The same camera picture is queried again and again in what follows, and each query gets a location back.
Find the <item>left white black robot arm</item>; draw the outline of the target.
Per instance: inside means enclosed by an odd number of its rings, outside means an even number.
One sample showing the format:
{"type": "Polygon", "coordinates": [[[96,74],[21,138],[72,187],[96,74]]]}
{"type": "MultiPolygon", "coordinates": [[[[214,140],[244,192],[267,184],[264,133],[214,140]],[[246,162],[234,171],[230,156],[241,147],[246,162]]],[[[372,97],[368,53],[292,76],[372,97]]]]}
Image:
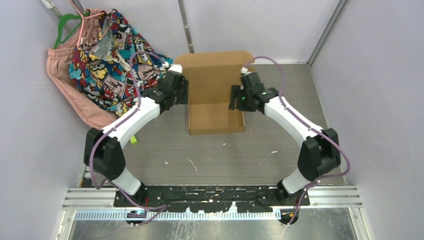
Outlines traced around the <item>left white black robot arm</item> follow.
{"type": "Polygon", "coordinates": [[[126,167],[123,148],[142,127],[174,105],[188,103],[188,81],[183,68],[173,64],[156,87],[148,89],[137,105],[110,125],[88,131],[84,149],[84,163],[90,173],[100,174],[122,191],[133,206],[144,204],[145,185],[126,167]]]}

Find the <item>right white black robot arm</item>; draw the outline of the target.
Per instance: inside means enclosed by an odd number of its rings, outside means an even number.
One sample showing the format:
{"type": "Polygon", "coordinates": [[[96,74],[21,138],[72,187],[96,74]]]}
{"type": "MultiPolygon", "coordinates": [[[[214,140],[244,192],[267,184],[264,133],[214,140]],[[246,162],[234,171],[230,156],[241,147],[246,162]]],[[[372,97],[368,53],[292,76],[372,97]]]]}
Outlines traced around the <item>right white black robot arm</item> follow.
{"type": "Polygon", "coordinates": [[[240,81],[231,86],[229,110],[261,112],[283,127],[300,146],[296,169],[280,180],[275,190],[281,204],[291,205],[305,187],[341,165],[338,134],[308,120],[275,88],[265,88],[257,72],[243,71],[240,81]]]}

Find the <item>small green block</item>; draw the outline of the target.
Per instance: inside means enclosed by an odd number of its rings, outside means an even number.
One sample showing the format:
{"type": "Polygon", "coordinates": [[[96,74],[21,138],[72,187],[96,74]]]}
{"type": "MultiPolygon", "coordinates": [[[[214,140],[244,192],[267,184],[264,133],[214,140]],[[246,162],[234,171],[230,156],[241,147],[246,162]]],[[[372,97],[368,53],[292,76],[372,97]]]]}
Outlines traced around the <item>small green block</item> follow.
{"type": "Polygon", "coordinates": [[[130,142],[131,142],[131,144],[132,144],[132,145],[137,145],[137,144],[138,144],[138,140],[137,140],[137,138],[136,138],[136,136],[135,136],[135,135],[133,135],[133,136],[130,138],[130,142]]]}

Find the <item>brown cardboard box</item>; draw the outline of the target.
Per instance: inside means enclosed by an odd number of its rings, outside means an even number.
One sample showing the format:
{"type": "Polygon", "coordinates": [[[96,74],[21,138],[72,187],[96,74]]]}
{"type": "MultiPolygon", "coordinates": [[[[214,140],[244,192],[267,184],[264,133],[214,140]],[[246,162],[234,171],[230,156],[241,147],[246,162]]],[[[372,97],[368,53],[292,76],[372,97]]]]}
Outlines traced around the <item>brown cardboard box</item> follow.
{"type": "Polygon", "coordinates": [[[230,110],[231,88],[240,85],[241,68],[253,58],[245,50],[187,53],[175,58],[188,81],[188,131],[191,136],[234,134],[245,130],[242,111],[230,110]]]}

